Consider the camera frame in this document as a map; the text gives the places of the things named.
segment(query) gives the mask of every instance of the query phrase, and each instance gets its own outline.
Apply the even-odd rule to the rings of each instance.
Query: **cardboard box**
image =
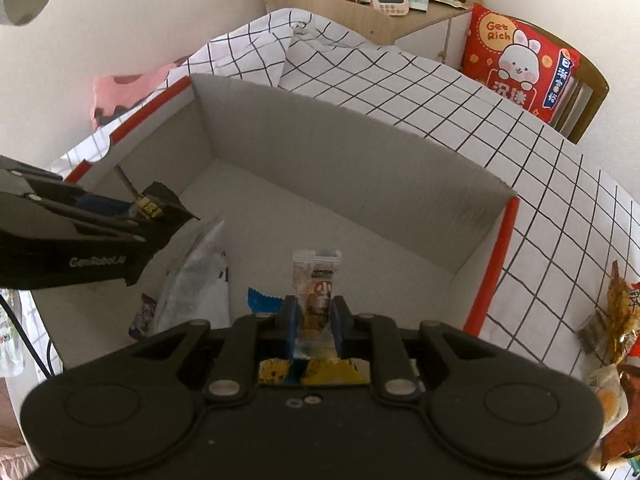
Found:
[[[335,293],[353,312],[416,328],[438,319],[479,333],[513,230],[513,189],[463,156],[343,107],[213,75],[171,86],[111,136],[103,160],[70,176],[123,200],[160,181],[203,221],[223,218],[232,317],[249,286],[292,292],[292,252],[342,251]],[[183,230],[197,228],[191,221]],[[34,291],[73,367],[132,341],[140,294],[158,297],[184,235],[140,281]]]

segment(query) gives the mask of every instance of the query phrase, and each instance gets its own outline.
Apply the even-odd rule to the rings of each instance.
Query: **wooden cabinet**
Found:
[[[396,40],[396,46],[415,54],[444,63],[456,70],[462,65],[468,37],[471,11],[428,25]]]
[[[430,2],[427,12],[387,16],[363,4],[345,0],[264,0],[267,11],[289,7],[320,14],[355,30],[374,44],[395,44],[415,54],[459,68],[471,19],[469,9]],[[469,4],[482,0],[467,0]]]

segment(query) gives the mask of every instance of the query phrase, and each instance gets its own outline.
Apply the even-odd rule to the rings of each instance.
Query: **round pad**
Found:
[[[36,388],[20,418],[38,455],[71,468],[114,470],[174,446],[194,414],[190,391],[163,363],[111,358]]]
[[[489,467],[532,473],[588,454],[602,410],[587,388],[549,370],[512,374],[508,382],[504,374],[484,372],[452,374],[426,406],[436,431],[460,453]]]
[[[511,424],[541,424],[558,411],[558,400],[533,384],[501,384],[487,392],[484,405],[493,416]]]

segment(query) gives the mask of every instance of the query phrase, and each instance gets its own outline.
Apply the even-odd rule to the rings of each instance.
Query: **pillow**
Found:
[[[475,4],[462,73],[545,123],[579,65],[577,50],[560,47],[528,25]]]

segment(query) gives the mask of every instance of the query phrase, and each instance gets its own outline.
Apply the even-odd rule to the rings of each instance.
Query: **purple snack package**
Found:
[[[151,320],[156,313],[156,306],[158,306],[158,302],[146,294],[142,294],[141,299],[142,307],[129,327],[129,335],[137,341],[146,337]]]

